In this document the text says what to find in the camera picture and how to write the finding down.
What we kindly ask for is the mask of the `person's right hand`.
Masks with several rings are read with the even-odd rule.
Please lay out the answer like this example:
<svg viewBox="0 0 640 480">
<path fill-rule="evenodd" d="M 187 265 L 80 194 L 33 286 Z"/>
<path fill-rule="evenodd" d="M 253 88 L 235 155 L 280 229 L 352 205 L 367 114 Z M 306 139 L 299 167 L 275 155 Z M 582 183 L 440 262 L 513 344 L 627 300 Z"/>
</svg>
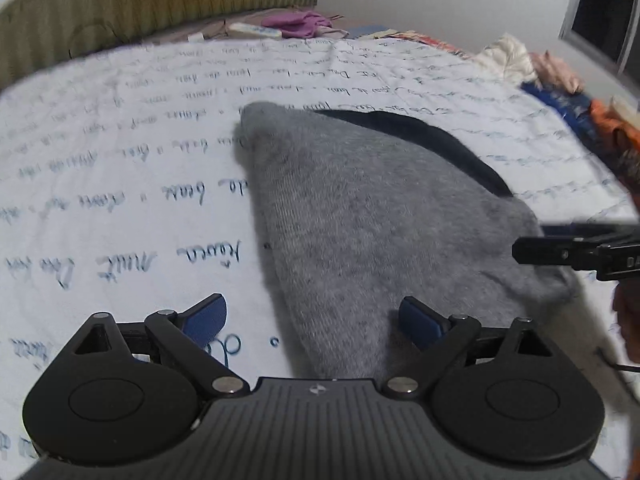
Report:
<svg viewBox="0 0 640 480">
<path fill-rule="evenodd" d="M 640 285 L 638 278 L 620 281 L 615 289 L 612 309 L 616 314 L 620 336 L 625 341 L 628 359 L 640 361 L 639 327 Z"/>
</svg>

